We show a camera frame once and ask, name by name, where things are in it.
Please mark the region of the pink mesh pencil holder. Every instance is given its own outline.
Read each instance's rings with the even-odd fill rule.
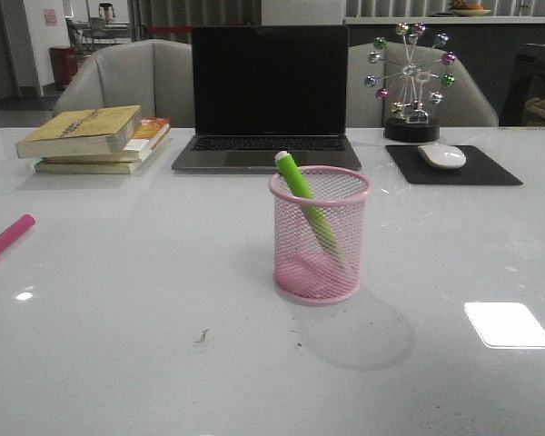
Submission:
[[[274,280],[301,302],[340,302],[360,285],[364,175],[331,166],[302,166],[314,198],[295,197],[277,173],[274,194]]]

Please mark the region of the white table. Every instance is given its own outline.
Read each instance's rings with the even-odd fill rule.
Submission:
[[[511,187],[410,185],[351,130],[362,286],[326,307],[275,290],[268,175],[174,173],[191,130],[132,176],[31,174],[28,132],[0,130],[0,232],[37,220],[0,256],[0,436],[545,435],[545,349],[489,348],[464,311],[545,329],[545,130],[442,130]]]

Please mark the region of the stack of books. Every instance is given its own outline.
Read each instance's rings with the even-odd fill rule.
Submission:
[[[142,117],[141,106],[62,112],[16,144],[40,158],[37,173],[131,174],[165,142],[170,120]]]

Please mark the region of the red trash can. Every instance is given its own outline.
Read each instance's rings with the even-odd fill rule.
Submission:
[[[74,47],[56,46],[49,49],[53,66],[54,85],[57,91],[63,91],[79,71]]]

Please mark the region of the laptop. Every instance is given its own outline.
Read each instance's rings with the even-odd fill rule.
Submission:
[[[192,31],[195,135],[174,170],[361,169],[345,135],[345,25],[216,26]]]

